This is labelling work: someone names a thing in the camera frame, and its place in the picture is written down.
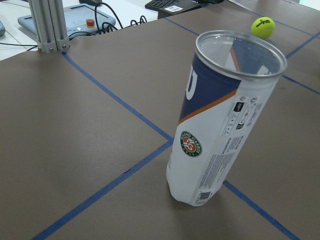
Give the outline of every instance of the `yellow tennis ball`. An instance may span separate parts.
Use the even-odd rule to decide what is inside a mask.
[[[251,33],[258,38],[267,39],[275,28],[275,22],[270,17],[263,16],[253,22]]]

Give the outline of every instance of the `can opening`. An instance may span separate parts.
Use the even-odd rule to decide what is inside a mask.
[[[277,48],[244,33],[205,32],[198,37],[196,46],[204,63],[224,75],[268,78],[287,68],[287,60]]]

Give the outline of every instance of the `white plastic can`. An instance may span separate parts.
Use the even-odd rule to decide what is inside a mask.
[[[166,169],[176,200],[197,207],[220,189],[286,69],[286,57],[252,35],[198,36]]]

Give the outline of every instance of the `red emergency stop button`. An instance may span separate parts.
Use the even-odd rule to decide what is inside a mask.
[[[95,20],[93,20],[93,19],[87,19],[87,20],[86,20],[86,26],[87,26],[88,28],[94,28],[94,27],[95,27]]]

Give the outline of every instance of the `roland garros logo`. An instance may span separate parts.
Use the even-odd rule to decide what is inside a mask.
[[[187,131],[183,131],[180,136],[182,150],[190,157],[197,157],[202,153],[200,142]]]

